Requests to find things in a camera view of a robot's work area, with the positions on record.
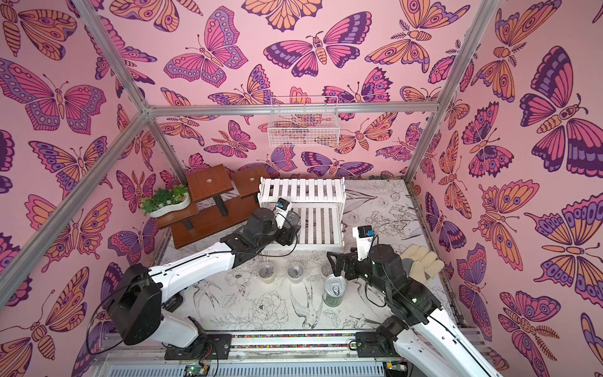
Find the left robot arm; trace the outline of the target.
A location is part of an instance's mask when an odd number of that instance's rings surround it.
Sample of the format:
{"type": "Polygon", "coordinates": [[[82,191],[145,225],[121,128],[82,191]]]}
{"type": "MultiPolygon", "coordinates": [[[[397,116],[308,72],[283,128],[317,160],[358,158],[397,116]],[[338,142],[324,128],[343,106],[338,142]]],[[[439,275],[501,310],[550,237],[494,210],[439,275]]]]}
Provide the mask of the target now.
{"type": "Polygon", "coordinates": [[[166,344],[168,360],[207,358],[217,347],[200,322],[174,316],[182,291],[243,265],[272,243],[295,248],[300,228],[300,217],[293,210],[261,207],[244,225],[203,251],[152,268],[132,265],[99,306],[126,346],[152,340],[166,344]]]}

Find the red seed jar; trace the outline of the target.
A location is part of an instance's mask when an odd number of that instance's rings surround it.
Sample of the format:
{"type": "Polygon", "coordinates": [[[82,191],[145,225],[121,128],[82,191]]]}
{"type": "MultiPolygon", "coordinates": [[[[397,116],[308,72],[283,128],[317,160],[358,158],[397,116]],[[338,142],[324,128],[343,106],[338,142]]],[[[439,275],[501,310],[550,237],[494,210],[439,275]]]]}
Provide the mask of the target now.
{"type": "Polygon", "coordinates": [[[331,264],[329,262],[325,262],[321,267],[321,273],[323,277],[328,278],[333,274],[333,270],[331,264]]]}

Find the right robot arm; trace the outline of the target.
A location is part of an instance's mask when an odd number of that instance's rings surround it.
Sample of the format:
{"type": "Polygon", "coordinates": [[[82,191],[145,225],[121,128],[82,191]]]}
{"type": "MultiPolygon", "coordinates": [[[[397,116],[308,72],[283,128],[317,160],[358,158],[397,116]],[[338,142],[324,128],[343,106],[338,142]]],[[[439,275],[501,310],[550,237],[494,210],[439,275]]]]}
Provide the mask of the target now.
{"type": "Polygon", "coordinates": [[[392,315],[376,331],[382,353],[405,359],[426,376],[500,375],[430,289],[408,276],[391,246],[373,245],[364,259],[358,251],[329,252],[327,258],[336,276],[361,278],[384,295],[392,315]]]}

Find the green watermelon can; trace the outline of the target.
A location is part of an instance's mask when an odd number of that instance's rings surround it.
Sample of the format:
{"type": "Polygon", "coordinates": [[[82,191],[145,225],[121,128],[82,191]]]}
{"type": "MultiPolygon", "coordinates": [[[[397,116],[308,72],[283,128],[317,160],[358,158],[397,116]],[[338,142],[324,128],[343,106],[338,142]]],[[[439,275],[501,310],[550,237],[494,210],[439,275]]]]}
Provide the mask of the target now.
{"type": "Polygon", "coordinates": [[[342,304],[345,291],[347,289],[347,280],[342,276],[331,274],[324,283],[322,299],[325,305],[337,307],[342,304]]]}

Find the white wooden slatted shelf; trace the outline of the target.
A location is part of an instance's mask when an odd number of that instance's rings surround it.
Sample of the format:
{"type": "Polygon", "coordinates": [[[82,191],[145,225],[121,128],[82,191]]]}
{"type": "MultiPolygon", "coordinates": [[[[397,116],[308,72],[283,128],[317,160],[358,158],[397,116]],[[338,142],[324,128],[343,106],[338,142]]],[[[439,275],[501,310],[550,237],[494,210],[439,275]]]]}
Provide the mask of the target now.
{"type": "Polygon", "coordinates": [[[261,207],[273,209],[278,199],[290,203],[299,217],[298,250],[343,250],[342,216],[345,208],[345,180],[264,178],[259,185],[261,207]]]}

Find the yellow seed jar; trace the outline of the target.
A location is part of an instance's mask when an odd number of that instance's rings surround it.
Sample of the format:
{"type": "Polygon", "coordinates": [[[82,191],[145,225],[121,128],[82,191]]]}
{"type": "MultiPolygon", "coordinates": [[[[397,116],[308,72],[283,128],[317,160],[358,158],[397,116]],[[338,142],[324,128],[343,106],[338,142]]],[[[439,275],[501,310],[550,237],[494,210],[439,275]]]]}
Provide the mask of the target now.
{"type": "Polygon", "coordinates": [[[265,284],[271,284],[276,279],[276,265],[273,262],[262,262],[258,267],[258,277],[265,284]]]}

